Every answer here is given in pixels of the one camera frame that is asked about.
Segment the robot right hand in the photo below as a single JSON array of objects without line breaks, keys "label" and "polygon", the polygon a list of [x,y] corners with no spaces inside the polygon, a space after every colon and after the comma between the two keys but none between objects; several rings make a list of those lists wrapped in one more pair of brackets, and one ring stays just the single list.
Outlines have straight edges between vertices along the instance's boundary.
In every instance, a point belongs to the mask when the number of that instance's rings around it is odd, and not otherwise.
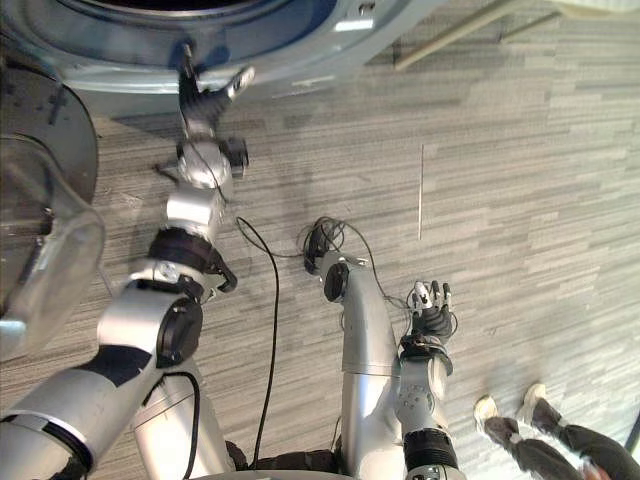
[{"label": "robot right hand", "polygon": [[452,311],[452,291],[447,282],[416,281],[407,305],[413,334],[432,336],[446,345],[457,331],[458,320]]}]

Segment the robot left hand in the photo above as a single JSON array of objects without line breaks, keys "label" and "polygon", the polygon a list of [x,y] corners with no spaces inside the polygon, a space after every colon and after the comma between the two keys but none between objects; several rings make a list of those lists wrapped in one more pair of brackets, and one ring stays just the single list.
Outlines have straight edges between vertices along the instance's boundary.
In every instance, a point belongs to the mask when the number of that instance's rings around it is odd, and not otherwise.
[{"label": "robot left hand", "polygon": [[217,90],[198,85],[198,73],[193,64],[189,43],[182,46],[183,59],[178,81],[179,114],[186,138],[215,138],[220,120],[231,104],[249,87],[255,69],[245,66]]}]

